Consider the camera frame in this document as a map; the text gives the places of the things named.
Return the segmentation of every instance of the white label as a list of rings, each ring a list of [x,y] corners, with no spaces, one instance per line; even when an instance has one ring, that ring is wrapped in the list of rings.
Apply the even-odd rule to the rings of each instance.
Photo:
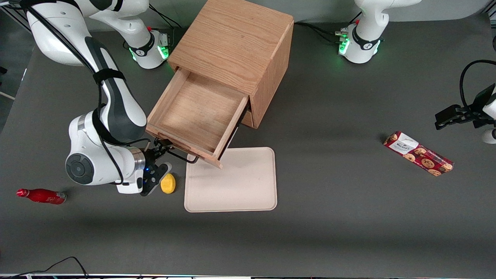
[[[393,142],[389,147],[403,155],[414,150],[419,146],[419,143],[412,139],[411,137],[401,133],[397,141]]]

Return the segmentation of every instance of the wooden cabinet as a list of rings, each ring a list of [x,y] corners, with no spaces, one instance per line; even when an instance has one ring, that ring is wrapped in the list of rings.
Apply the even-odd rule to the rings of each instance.
[[[168,59],[176,74],[147,131],[221,168],[240,118],[260,125],[288,67],[293,24],[244,0],[208,0]]]

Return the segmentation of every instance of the yellow sponge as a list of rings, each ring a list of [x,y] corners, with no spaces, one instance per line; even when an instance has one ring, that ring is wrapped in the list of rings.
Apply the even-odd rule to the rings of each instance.
[[[174,175],[168,173],[162,181],[160,181],[160,188],[162,189],[162,192],[172,194],[176,189],[176,179],[174,178]]]

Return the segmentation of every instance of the open drawer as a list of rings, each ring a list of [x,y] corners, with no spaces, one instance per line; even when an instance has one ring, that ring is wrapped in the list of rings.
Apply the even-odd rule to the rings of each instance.
[[[219,159],[248,103],[248,95],[178,68],[148,116],[146,131],[222,168]]]

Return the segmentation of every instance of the cookie package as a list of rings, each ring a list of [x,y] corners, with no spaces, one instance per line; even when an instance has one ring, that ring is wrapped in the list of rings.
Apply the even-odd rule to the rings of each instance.
[[[439,176],[453,169],[452,161],[419,144],[400,131],[390,135],[384,145],[434,176]]]

